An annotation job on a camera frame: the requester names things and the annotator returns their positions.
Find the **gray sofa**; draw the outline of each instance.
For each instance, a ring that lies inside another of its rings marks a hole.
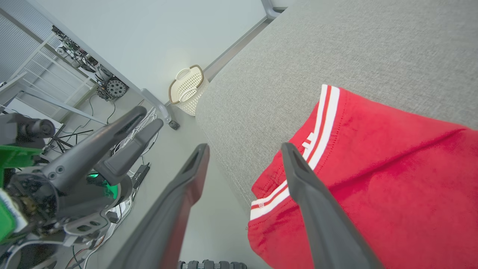
[[[478,1],[297,0],[239,52],[196,118],[246,212],[321,84],[478,128]]]

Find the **woven basket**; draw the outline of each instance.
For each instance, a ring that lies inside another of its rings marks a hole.
[[[196,115],[197,101],[207,89],[209,81],[204,78],[198,65],[185,68],[176,75],[169,86],[169,102],[191,116]]]

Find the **black wheel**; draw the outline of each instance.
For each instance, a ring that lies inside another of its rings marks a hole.
[[[175,122],[175,121],[170,121],[169,123],[169,126],[175,130],[179,129],[179,123]]]

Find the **red cloth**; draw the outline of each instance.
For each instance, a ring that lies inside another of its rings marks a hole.
[[[477,131],[323,85],[290,142],[385,267],[478,268]],[[313,268],[280,152],[252,191],[252,249],[275,269]]]

